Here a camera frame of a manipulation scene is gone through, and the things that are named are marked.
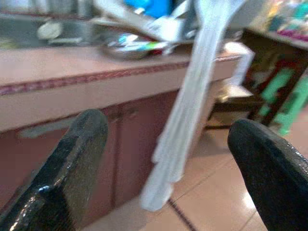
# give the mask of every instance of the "brown cabinet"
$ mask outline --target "brown cabinet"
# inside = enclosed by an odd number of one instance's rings
[[[109,213],[113,208],[114,172],[120,125],[119,106],[102,110],[108,118],[108,138],[101,160],[95,188],[89,200],[89,207],[84,216],[84,226]]]
[[[153,167],[151,156],[176,98],[169,92],[122,106],[115,206],[139,194]]]
[[[108,139],[84,226],[140,193],[176,95],[168,92],[102,109],[108,117]],[[35,138],[21,138],[19,130],[0,134],[0,207],[23,179],[44,163],[65,131],[54,130]]]

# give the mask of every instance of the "metal bowl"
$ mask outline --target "metal bowl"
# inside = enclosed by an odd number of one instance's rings
[[[99,49],[107,55],[117,59],[136,60],[148,55],[149,51],[132,50],[128,45],[134,42],[148,42],[146,37],[127,32],[108,31],[100,34],[95,43]]]

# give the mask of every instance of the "red tile trim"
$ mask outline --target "red tile trim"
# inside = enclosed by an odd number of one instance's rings
[[[239,55],[229,55],[224,57],[219,57],[216,59],[218,62],[222,61],[230,61],[240,58]],[[93,81],[99,81],[104,79],[111,78],[119,78],[124,76],[132,76],[132,75],[142,75],[148,73],[162,72],[162,71],[170,71],[170,70],[178,70],[188,67],[189,62],[181,62],[175,64],[163,64],[156,66],[146,66],[142,68],[133,68],[119,71],[109,71],[109,72],[101,72],[94,74],[85,74],[85,75],[77,75],[77,76],[66,76],[63,78],[54,78],[48,80],[41,81],[33,81],[33,82],[25,82],[25,83],[17,83],[11,85],[0,86],[0,96],[2,95],[10,95],[16,93],[24,93],[36,90],[46,90],[53,88],[60,88],[69,85],[89,83]]]

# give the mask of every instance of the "blue container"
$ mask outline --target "blue container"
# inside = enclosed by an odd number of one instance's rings
[[[154,18],[170,15],[172,10],[172,0],[125,0],[125,3],[136,9],[144,8],[144,14]]]

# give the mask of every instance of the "grout line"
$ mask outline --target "grout line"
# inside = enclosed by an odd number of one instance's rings
[[[190,231],[198,231],[197,228],[193,225],[193,223],[187,218],[187,216],[181,211],[178,205],[172,199],[168,200],[169,205],[176,212],[178,217],[183,221],[183,223],[189,228]]]
[[[218,168],[211,170],[208,174],[206,174],[204,176],[204,178],[202,178],[199,182],[197,182],[194,186],[192,186],[188,191],[186,191],[183,195],[179,196],[177,199],[175,199],[174,201],[177,201],[178,199],[180,199],[181,197],[183,197],[184,195],[186,195],[187,193],[189,193],[190,191],[192,191],[194,188],[196,188],[197,186],[199,186],[200,184],[202,184],[204,181],[206,181],[209,177],[213,176],[217,170],[220,170],[221,168],[223,168],[225,165],[227,165],[228,163],[230,163],[233,160],[233,156],[230,160],[227,160],[225,163],[221,164],[220,166],[218,166]]]

